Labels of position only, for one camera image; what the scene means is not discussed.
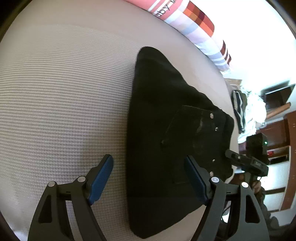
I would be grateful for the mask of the person's hand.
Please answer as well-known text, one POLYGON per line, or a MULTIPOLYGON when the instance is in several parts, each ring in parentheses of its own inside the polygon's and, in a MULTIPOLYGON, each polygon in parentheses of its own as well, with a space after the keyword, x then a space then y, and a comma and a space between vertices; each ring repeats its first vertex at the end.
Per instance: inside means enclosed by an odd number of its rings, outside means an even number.
POLYGON ((251 188, 253 193, 257 194, 261 189, 261 182, 259 180, 254 181, 251 188))

